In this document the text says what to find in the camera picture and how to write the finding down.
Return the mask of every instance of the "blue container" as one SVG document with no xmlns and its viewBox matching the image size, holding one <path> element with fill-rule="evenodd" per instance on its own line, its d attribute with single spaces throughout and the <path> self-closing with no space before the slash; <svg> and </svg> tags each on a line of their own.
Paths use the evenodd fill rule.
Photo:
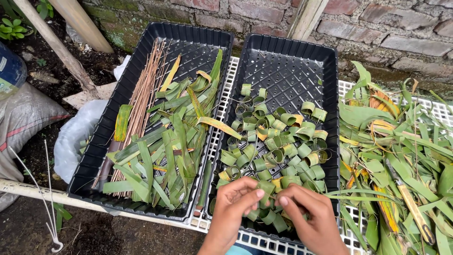
<svg viewBox="0 0 453 255">
<path fill-rule="evenodd" d="M 24 61 L 0 42 L 0 100 L 16 93 L 26 78 Z"/>
</svg>

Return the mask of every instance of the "wooden pole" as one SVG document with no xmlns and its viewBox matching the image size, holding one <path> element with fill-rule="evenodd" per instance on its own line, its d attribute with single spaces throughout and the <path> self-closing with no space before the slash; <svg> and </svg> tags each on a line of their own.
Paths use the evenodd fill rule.
<svg viewBox="0 0 453 255">
<path fill-rule="evenodd" d="M 307 40 L 328 2 L 329 0 L 302 0 L 289 29 L 288 37 L 302 41 Z"/>
<path fill-rule="evenodd" d="M 14 2 L 17 6 L 20 6 L 19 8 L 55 51 L 61 61 L 63 61 L 63 64 L 69 72 L 80 82 L 82 89 L 89 91 L 94 90 L 94 83 L 90 76 L 88 76 L 82 64 L 80 64 L 80 62 L 68 51 L 60 39 L 58 39 L 49 26 L 47 26 L 46 22 L 41 19 L 31 3 L 28 0 L 14 0 Z"/>
<path fill-rule="evenodd" d="M 49 0 L 49 2 L 95 51 L 114 53 L 110 44 L 77 0 Z"/>
</svg>

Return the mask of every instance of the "dark soil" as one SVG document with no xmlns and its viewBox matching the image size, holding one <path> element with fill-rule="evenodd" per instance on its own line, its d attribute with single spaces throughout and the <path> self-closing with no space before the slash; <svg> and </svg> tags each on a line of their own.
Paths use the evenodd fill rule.
<svg viewBox="0 0 453 255">
<path fill-rule="evenodd" d="M 94 84 L 104 85 L 116 81 L 111 70 L 120 64 L 119 57 L 126 56 L 123 50 L 113 47 L 115 54 L 83 51 L 67 37 L 66 23 L 57 12 L 53 18 L 47 18 L 46 21 L 51 21 L 48 23 L 49 27 L 81 62 Z M 63 98 L 82 91 L 80 84 L 39 33 L 20 40 L 2 42 L 19 56 L 22 56 L 23 52 L 33 55 L 32 60 L 26 61 L 29 74 L 47 72 L 60 80 L 60 83 L 52 84 L 35 80 L 31 76 L 27 78 L 30 84 L 62 105 L 70 114 L 77 113 Z M 46 64 L 40 66 L 36 62 L 38 59 L 44 59 Z M 40 186 L 48 186 L 43 141 L 47 140 L 49 159 L 52 159 L 58 132 L 66 121 L 45 127 L 33 136 L 19 153 Z M 19 161 L 16 161 L 16 164 L 21 171 L 24 170 Z M 32 183 L 30 176 L 25 176 L 24 182 Z M 67 184 L 53 176 L 52 187 L 65 191 Z M 77 207 L 65 208 L 73 218 L 67 222 L 63 221 L 64 229 L 59 233 L 59 239 L 65 245 L 60 253 L 62 255 L 196 254 L 204 239 L 204 234 L 196 231 L 121 216 L 113 217 L 107 213 Z M 0 212 L 0 254 L 51 254 L 51 248 L 55 246 L 45 225 L 47 221 L 47 213 L 41 201 L 20 197 L 12 206 Z"/>
</svg>

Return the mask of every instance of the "white label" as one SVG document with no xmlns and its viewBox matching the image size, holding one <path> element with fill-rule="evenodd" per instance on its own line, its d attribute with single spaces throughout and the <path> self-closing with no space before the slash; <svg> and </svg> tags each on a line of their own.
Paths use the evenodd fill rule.
<svg viewBox="0 0 453 255">
<path fill-rule="evenodd" d="M 6 66 L 6 58 L 1 57 L 1 62 L 0 62 L 0 72 L 3 71 L 3 68 Z"/>
</svg>

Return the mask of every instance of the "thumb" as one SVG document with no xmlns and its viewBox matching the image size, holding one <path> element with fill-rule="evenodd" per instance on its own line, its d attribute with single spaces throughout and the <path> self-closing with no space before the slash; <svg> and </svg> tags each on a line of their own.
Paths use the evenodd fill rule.
<svg viewBox="0 0 453 255">
<path fill-rule="evenodd" d="M 309 230 L 309 225 L 307 221 L 304 219 L 302 216 L 302 213 L 300 212 L 299 207 L 294 203 L 293 200 L 291 200 L 287 196 L 281 196 L 279 198 L 279 203 L 283 207 L 284 211 L 286 214 L 289 216 L 291 221 L 294 224 L 294 227 L 296 230 L 300 231 L 300 229 L 303 229 L 304 231 Z"/>
<path fill-rule="evenodd" d="M 241 197 L 239 201 L 234 203 L 232 205 L 233 210 L 240 211 L 241 213 L 244 213 L 245 210 L 247 210 L 249 207 L 253 206 L 256 204 L 261 198 L 264 197 L 264 190 L 262 189 L 257 189 L 254 191 L 251 191 Z"/>
</svg>

